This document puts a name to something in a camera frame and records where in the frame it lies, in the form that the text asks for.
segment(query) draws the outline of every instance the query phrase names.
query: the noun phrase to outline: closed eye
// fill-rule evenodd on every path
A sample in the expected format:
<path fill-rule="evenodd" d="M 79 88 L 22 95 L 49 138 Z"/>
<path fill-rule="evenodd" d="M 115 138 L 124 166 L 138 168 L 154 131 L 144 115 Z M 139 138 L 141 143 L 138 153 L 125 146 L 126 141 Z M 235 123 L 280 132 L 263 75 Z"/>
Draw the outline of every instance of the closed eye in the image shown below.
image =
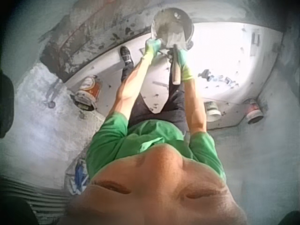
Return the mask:
<path fill-rule="evenodd" d="M 111 180 L 94 181 L 92 184 L 101 186 L 110 191 L 118 192 L 124 195 L 128 195 L 131 193 L 131 191 L 128 188 Z"/>
<path fill-rule="evenodd" d="M 214 195 L 218 195 L 220 193 L 221 192 L 218 190 L 209 190 L 208 189 L 208 190 L 201 190 L 201 191 L 195 191 L 195 192 L 188 193 L 188 194 L 186 194 L 186 197 L 190 198 L 190 199 L 197 199 L 197 198 L 202 198 L 202 197 L 211 197 Z"/>

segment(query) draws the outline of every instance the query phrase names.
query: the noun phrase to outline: paint can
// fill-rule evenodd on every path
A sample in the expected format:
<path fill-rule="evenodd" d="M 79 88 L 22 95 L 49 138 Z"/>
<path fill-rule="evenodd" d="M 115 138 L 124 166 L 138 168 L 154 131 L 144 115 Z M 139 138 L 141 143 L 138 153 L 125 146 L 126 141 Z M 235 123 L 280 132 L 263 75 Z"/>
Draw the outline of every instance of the paint can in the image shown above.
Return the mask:
<path fill-rule="evenodd" d="M 102 83 L 96 75 L 86 77 L 79 90 L 72 97 L 75 105 L 85 111 L 96 110 L 96 102 L 101 88 Z"/>
<path fill-rule="evenodd" d="M 206 102 L 205 104 L 207 122 L 215 122 L 222 117 L 216 102 Z"/>
<path fill-rule="evenodd" d="M 244 103 L 247 105 L 246 118 L 248 124 L 257 123 L 263 119 L 263 113 L 253 98 L 246 100 Z"/>

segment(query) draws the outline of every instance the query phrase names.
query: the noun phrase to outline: wall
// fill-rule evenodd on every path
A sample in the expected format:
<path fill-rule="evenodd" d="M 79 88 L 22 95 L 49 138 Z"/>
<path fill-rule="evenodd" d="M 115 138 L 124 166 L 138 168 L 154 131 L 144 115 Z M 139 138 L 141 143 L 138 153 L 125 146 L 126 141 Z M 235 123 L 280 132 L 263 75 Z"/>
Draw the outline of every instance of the wall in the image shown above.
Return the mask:
<path fill-rule="evenodd" d="M 209 131 L 214 138 L 218 156 L 223 164 L 227 185 L 237 202 L 241 204 L 241 186 L 243 164 L 241 161 L 241 144 L 238 127 Z"/>
<path fill-rule="evenodd" d="M 281 53 L 258 98 L 265 118 L 238 127 L 241 205 L 250 224 L 278 224 L 300 209 L 299 21 L 298 12 L 289 14 Z"/>
<path fill-rule="evenodd" d="M 41 61 L 63 82 L 99 55 L 150 33 L 155 14 L 176 7 L 194 23 L 240 22 L 282 31 L 286 1 L 79 0 L 53 30 Z"/>
<path fill-rule="evenodd" d="M 65 171 L 90 143 L 104 118 L 82 112 L 67 88 L 42 63 L 15 90 L 15 119 L 0 139 L 0 174 L 44 188 L 62 189 Z M 53 98 L 55 108 L 48 107 Z"/>
<path fill-rule="evenodd" d="M 1 30 L 1 69 L 14 85 L 21 83 L 25 72 L 38 60 L 51 30 L 69 14 L 76 1 L 19 0 Z"/>

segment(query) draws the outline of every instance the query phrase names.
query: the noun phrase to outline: hand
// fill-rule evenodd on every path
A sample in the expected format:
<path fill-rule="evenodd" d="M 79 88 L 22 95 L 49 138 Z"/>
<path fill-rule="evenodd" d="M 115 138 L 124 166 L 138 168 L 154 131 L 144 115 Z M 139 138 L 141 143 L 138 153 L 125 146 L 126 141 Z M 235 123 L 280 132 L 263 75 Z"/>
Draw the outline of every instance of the hand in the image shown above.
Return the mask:
<path fill-rule="evenodd" d="M 170 59 L 170 62 L 173 62 L 173 50 L 170 50 L 168 52 L 168 58 Z M 188 81 L 193 79 L 192 71 L 187 65 L 188 60 L 188 52 L 184 49 L 178 49 L 177 50 L 177 58 L 178 58 L 178 64 L 181 68 L 181 76 L 182 81 Z"/>
<path fill-rule="evenodd" d="M 146 52 L 145 53 L 152 53 L 153 57 L 158 54 L 158 51 L 161 47 L 161 39 L 148 39 L 146 41 Z"/>
<path fill-rule="evenodd" d="M 152 59 L 158 54 L 158 51 L 161 47 L 161 39 L 148 39 L 146 41 L 146 51 L 143 56 L 144 60 L 147 60 L 149 64 L 152 62 Z"/>

